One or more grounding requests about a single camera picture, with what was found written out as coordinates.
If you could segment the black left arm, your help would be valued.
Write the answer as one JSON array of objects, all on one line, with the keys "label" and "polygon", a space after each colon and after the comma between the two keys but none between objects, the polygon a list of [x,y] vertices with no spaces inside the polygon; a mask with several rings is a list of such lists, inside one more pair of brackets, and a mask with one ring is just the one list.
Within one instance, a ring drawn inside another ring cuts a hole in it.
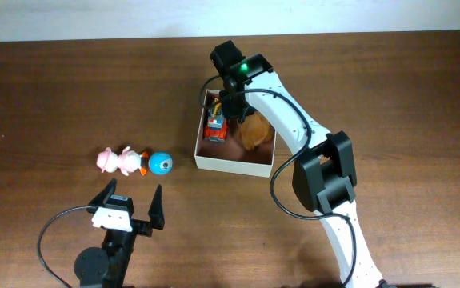
[{"label": "black left arm", "polygon": [[111,179],[86,209],[93,215],[93,227],[104,229],[106,234],[100,247],[84,249],[75,260],[74,272],[81,287],[122,287],[136,237],[150,237],[154,230],[164,228],[161,186],[154,192],[150,219],[145,221],[132,217],[133,200],[116,195],[116,185],[117,180]]}]

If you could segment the red grey toy fire truck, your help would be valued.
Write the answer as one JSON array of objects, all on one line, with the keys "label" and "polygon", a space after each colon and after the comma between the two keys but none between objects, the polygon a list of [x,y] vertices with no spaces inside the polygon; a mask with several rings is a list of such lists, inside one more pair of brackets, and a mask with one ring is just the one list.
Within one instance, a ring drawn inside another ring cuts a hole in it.
[{"label": "red grey toy fire truck", "polygon": [[228,121],[222,112],[222,105],[215,98],[206,112],[206,124],[203,138],[210,142],[225,142],[228,133]]}]

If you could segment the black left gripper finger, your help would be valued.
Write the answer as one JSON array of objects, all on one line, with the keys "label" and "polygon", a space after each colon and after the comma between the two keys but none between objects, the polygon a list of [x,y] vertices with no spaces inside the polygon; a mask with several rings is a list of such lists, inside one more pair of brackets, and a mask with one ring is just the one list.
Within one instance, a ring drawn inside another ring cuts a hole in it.
[{"label": "black left gripper finger", "polygon": [[158,185],[150,208],[148,210],[148,216],[150,217],[150,224],[153,229],[162,230],[165,226],[165,216],[162,206],[162,186]]},{"label": "black left gripper finger", "polygon": [[89,202],[89,205],[104,206],[108,202],[109,198],[114,195],[116,185],[117,179],[112,178],[106,187]]}]

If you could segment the brown plush toy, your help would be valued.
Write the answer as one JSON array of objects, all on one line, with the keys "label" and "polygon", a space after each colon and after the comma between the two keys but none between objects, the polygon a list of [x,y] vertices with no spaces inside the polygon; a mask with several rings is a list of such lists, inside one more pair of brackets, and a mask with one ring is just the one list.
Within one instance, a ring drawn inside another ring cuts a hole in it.
[{"label": "brown plush toy", "polygon": [[238,125],[239,137],[247,151],[254,150],[257,146],[269,142],[274,137],[274,128],[269,121],[259,112],[254,112]]}]

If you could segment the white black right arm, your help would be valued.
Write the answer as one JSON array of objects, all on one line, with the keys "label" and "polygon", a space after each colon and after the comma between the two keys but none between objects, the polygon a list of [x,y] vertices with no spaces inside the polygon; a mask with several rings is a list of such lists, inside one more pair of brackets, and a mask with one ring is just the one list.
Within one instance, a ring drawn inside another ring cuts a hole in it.
[{"label": "white black right arm", "polygon": [[287,144],[291,158],[278,168],[294,167],[293,190],[310,215],[319,221],[338,262],[344,287],[385,287],[372,259],[357,214],[357,175],[350,138],[318,124],[282,84],[261,54],[246,57],[228,40],[210,54],[223,81],[222,108],[240,121],[259,112]]}]

